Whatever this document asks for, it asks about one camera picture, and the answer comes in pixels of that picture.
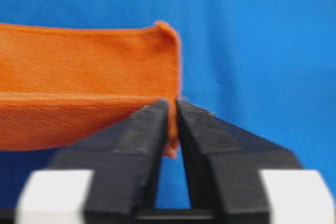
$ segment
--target orange towel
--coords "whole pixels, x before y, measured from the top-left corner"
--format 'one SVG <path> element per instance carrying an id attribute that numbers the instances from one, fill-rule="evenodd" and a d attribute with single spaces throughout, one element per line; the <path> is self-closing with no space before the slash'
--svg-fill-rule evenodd
<path id="1" fill-rule="evenodd" d="M 0 24 L 0 150 L 63 146 L 162 98 L 171 106 L 165 155 L 173 157 L 179 53 L 177 33 L 163 22 L 118 30 Z"/>

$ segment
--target white block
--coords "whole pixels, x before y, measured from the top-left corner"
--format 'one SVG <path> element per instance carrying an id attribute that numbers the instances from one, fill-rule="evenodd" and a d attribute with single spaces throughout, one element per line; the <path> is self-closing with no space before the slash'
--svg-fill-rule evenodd
<path id="1" fill-rule="evenodd" d="M 16 224 L 82 224 L 92 170 L 31 173 L 18 200 Z"/>
<path id="2" fill-rule="evenodd" d="M 264 169 L 271 224 L 334 224 L 335 205 L 316 170 Z"/>

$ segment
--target orange cloth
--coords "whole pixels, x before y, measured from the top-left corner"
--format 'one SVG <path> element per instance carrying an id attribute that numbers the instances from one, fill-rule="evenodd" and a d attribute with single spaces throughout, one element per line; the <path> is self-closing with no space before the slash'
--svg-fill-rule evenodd
<path id="1" fill-rule="evenodd" d="M 63 146 L 162 98 L 173 157 L 179 54 L 178 35 L 163 22 L 118 30 L 0 24 L 0 150 Z"/>

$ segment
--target fabric fold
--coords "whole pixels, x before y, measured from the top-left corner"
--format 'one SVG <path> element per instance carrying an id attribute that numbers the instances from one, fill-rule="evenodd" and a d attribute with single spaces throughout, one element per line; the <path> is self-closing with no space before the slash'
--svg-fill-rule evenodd
<path id="1" fill-rule="evenodd" d="M 63 146 L 166 99 L 165 154 L 174 156 L 179 57 L 177 32 L 164 22 L 143 29 L 0 24 L 0 149 Z"/>

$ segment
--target blue background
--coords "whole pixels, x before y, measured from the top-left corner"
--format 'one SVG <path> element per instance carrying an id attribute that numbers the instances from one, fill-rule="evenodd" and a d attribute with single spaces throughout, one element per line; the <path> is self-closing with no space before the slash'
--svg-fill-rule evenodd
<path id="1" fill-rule="evenodd" d="M 181 35 L 184 96 L 291 148 L 336 195 L 336 0 L 0 0 L 1 23 L 133 28 L 158 19 Z M 10 164 L 1 169 L 9 176 Z M 163 161 L 157 207 L 189 207 L 181 153 Z"/>

